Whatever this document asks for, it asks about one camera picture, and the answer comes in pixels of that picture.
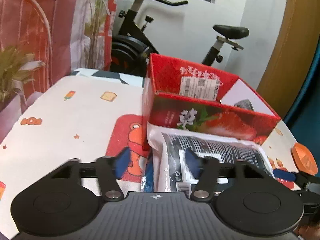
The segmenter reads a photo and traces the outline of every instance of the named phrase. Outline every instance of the table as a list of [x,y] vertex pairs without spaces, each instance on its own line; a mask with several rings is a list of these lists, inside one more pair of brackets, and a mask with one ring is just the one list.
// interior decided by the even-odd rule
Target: table
[[[70,158],[92,162],[105,155],[116,120],[141,116],[143,82],[141,77],[126,74],[77,69],[19,118],[0,144],[0,181],[6,184],[0,202],[0,231],[6,237],[18,233],[10,205],[19,192]],[[105,97],[106,92],[116,97]],[[39,125],[30,123],[32,117]],[[297,172],[291,157],[295,142],[281,121],[262,147],[276,167],[283,165],[288,171]],[[124,192],[140,190],[140,183],[132,178],[129,174],[127,181],[118,181]],[[95,180],[84,180],[83,185],[99,194]]]

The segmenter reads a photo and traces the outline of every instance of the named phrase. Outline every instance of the blue object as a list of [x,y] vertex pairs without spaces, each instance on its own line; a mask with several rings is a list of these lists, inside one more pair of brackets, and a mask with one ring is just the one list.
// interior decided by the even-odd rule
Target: blue object
[[120,179],[128,168],[128,165],[130,163],[130,152],[130,148],[125,147],[116,157],[116,160],[113,165],[115,170],[115,176],[117,179]]
[[201,160],[200,158],[190,149],[186,149],[186,164],[195,179],[200,176]]
[[295,181],[296,180],[296,175],[294,173],[291,173],[291,172],[288,172],[288,171],[283,171],[283,170],[280,170],[280,169],[273,170],[273,175],[276,178],[284,179],[284,180],[287,180],[287,181]]
[[147,164],[146,164],[146,172],[144,174],[145,185],[144,192],[153,192],[153,156],[149,155]]

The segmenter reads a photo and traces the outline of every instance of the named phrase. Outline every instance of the barcode label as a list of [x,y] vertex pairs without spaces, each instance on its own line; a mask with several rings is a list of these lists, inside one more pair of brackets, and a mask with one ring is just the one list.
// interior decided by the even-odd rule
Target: barcode label
[[205,79],[199,79],[198,80],[198,86],[199,87],[204,87],[205,86]]
[[177,191],[185,192],[187,197],[190,198],[191,195],[191,184],[186,182],[176,182]]
[[185,97],[187,97],[188,94],[189,94],[190,83],[191,83],[191,78],[187,78],[186,86],[185,86],[185,89],[184,89],[184,96]]
[[179,95],[214,101],[217,98],[220,81],[198,77],[182,77]]

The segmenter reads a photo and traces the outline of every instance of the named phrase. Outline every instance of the adjustment knob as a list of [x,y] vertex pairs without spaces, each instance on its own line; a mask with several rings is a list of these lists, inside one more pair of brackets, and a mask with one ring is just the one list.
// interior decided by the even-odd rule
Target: adjustment knob
[[217,61],[218,63],[221,63],[222,60],[223,60],[223,56],[218,55],[217,58],[216,58],[216,61]]
[[126,13],[125,13],[124,10],[121,10],[121,11],[119,12],[119,18],[123,18],[123,17],[125,17],[125,15],[126,15]]
[[154,19],[152,17],[150,17],[150,16],[146,16],[146,18],[145,18],[145,21],[148,22],[148,23],[152,23],[153,20]]

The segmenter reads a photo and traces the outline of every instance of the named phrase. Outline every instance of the wooden door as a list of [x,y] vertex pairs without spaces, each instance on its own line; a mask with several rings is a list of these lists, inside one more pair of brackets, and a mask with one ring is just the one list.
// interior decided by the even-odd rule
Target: wooden door
[[320,0],[287,0],[279,36],[257,92],[282,117],[310,68],[320,34]]

